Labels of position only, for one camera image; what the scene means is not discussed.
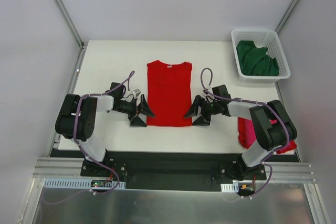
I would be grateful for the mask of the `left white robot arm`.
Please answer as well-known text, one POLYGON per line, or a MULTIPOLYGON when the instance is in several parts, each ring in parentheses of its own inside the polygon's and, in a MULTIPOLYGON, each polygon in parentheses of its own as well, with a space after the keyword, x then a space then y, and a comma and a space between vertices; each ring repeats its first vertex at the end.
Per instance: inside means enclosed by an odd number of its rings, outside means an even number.
POLYGON ((125 93, 125 85, 113 82, 110 89, 103 94, 89 94, 83 97, 67 94, 56 119, 56 133, 75 143, 86 160, 95 161, 92 168, 99 176, 110 173, 111 163, 104 159, 107 151, 94 134, 96 115, 100 112, 120 112, 128 116, 130 126, 133 127, 147 126, 139 118, 140 114, 155 118, 139 89, 132 90, 130 101, 127 101, 125 93))

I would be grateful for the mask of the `white plastic basket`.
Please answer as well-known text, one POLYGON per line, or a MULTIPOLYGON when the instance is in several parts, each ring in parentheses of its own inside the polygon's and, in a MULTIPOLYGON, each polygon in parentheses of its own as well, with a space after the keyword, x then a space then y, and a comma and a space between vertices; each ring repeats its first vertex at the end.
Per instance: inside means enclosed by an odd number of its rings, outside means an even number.
POLYGON ((234 29, 231 37, 242 82, 274 83, 290 77, 287 59, 275 31, 234 29))

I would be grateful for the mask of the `red t shirt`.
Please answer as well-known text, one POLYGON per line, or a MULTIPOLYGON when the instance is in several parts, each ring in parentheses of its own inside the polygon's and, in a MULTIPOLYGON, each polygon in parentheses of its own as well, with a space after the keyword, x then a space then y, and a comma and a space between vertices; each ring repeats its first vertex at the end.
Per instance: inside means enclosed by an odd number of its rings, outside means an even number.
POLYGON ((148 126, 188 127, 191 118, 184 115, 192 105, 192 64, 176 65, 159 60, 147 64, 148 105, 155 117, 147 117, 148 126))
MULTIPOLYGON (((253 122, 248 119, 238 118, 238 141, 243 148, 249 149, 252 144, 256 141, 255 130, 253 122)), ((290 141, 290 143, 278 151, 277 154, 283 154, 293 151, 297 148, 295 141, 290 141)))

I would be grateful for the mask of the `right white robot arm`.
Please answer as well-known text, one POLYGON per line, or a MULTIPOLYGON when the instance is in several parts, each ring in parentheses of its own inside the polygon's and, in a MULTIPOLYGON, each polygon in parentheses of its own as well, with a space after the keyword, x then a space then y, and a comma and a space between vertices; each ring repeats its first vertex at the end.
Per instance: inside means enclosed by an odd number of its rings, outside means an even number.
POLYGON ((225 168, 231 179, 250 178, 271 155, 297 137, 297 130, 286 109, 279 100, 267 103, 231 98, 225 85, 204 90, 197 95, 185 113, 185 118, 197 119, 193 126, 209 126, 213 115, 225 115, 252 121, 256 140, 236 162, 225 168))

